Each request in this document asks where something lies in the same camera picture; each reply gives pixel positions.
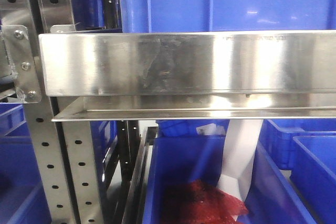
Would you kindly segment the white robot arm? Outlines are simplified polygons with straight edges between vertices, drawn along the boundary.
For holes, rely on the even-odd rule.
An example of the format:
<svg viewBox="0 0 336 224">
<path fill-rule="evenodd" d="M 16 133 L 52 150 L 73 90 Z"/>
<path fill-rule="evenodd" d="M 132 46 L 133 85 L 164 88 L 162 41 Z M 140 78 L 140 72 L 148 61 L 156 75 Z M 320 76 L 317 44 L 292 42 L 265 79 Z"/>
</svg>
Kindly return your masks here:
<svg viewBox="0 0 336 224">
<path fill-rule="evenodd" d="M 222 171 L 217 188 L 245 201 L 263 120 L 232 119 L 225 137 Z"/>
</svg>

